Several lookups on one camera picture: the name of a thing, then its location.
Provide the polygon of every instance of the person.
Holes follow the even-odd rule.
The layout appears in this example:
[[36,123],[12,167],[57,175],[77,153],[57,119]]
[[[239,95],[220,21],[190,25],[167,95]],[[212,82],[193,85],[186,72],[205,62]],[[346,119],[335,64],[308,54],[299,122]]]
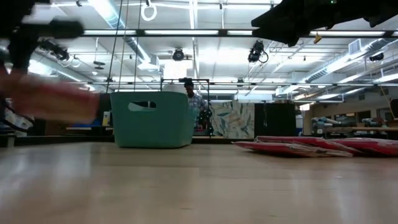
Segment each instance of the person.
[[[195,94],[195,92],[193,91],[193,82],[185,82],[184,87],[188,95],[188,106],[191,109],[196,110],[198,113],[204,111],[207,107],[206,101],[201,96]],[[195,127],[201,129],[201,126],[198,124],[197,118],[195,120]]]

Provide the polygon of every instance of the white wall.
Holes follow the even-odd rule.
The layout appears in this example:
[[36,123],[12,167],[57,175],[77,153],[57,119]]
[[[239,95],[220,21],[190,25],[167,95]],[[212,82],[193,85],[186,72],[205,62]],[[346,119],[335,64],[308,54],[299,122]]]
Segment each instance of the white wall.
[[[387,95],[388,100],[398,98],[398,88],[390,88]],[[312,106],[313,116],[333,116],[343,113],[353,113],[361,111],[371,111],[371,116],[377,116],[377,110],[388,108],[389,102],[379,92],[365,93],[365,100],[358,100],[358,94],[346,99],[346,103],[329,104],[327,108],[323,107],[324,104],[317,104]]]

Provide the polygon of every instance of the teal plastic basket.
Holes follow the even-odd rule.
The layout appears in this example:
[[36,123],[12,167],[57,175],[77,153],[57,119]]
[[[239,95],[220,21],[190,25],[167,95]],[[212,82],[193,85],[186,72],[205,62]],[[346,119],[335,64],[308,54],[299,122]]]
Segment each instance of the teal plastic basket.
[[[155,108],[137,102],[153,102]],[[198,111],[188,109],[183,93],[111,93],[111,104],[119,147],[178,148],[192,141]]]

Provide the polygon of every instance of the patterned panel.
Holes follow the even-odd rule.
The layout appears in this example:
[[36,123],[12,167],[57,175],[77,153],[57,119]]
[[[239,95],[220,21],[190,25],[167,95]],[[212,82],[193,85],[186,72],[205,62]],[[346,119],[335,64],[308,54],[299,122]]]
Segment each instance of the patterned panel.
[[214,134],[227,139],[254,138],[254,103],[211,103]]

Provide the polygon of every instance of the wooden floor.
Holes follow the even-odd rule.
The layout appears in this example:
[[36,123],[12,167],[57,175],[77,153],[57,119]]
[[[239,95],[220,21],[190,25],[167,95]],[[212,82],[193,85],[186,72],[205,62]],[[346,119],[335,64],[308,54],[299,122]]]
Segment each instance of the wooden floor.
[[394,223],[397,159],[286,159],[232,145],[0,154],[0,223]]

